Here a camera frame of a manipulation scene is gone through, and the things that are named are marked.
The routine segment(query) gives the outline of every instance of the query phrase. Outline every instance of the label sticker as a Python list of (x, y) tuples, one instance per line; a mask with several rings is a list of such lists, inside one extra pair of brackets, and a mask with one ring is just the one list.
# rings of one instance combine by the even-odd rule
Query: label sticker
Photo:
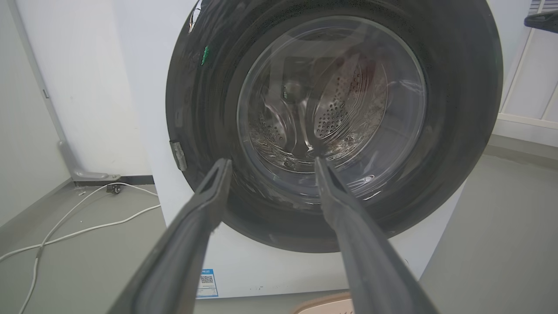
[(200, 284), (198, 285), (198, 298), (214, 298), (218, 297), (217, 283), (212, 269), (202, 269), (200, 276)]

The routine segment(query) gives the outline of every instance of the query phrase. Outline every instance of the washing machine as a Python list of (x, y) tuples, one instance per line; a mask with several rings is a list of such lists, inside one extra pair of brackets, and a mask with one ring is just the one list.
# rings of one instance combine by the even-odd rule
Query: washing machine
[(167, 224), (217, 159), (233, 161), (197, 297), (348, 288), (318, 155), (418, 280), (498, 112), (502, 52), (485, 0), (166, 4), (181, 10), (139, 10), (171, 22), (136, 23), (135, 38), (120, 27), (124, 46), (152, 58), (127, 70), (158, 91), (139, 110), (152, 112), (142, 132)]

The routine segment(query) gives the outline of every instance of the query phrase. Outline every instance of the floor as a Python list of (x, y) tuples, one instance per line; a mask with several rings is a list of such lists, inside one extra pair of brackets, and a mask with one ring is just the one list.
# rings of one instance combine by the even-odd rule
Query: floor
[[(154, 186), (140, 187), (155, 192)], [(21, 223), (0, 230), (0, 255), (39, 244), (63, 215), (94, 190), (66, 187), (43, 202), (40, 210), (24, 212), (27, 217), (19, 217)], [(118, 195), (99, 191), (76, 209), (52, 239), (123, 220), (157, 204), (157, 197), (129, 187)], [(21, 231), (24, 227), (30, 230)], [(165, 228), (157, 208), (121, 225), (48, 245), (25, 314), (105, 313)], [(31, 284), (36, 253), (32, 249), (0, 262), (1, 313), (19, 312)]]
[[(153, 186), (145, 186), (155, 191)], [(38, 244), (94, 188), (66, 187), (0, 228), (0, 255)], [(556, 313), (558, 172), (483, 156), (420, 282), (442, 313)], [(158, 204), (132, 188), (90, 197), (53, 238), (122, 220)], [(105, 313), (165, 223), (160, 209), (46, 247), (25, 314)], [(0, 262), (0, 312), (17, 313), (36, 249)], [(196, 301), (195, 314), (288, 314), (333, 292)]]

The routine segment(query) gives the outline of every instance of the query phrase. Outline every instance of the beige object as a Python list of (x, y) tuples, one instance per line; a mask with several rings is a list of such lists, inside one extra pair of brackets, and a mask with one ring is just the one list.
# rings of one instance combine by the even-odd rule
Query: beige object
[(299, 305), (294, 314), (353, 314), (353, 299), (349, 292), (313, 299)]

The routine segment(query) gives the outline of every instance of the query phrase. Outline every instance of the washing machine door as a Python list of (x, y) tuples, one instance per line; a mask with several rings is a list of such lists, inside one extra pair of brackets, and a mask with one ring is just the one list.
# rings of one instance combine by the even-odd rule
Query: washing machine door
[(217, 159), (233, 160), (227, 225), (323, 253), (339, 248), (314, 157), (396, 235), (465, 180), (501, 90), (485, 0), (203, 0), (171, 59), (167, 121), (192, 188)]

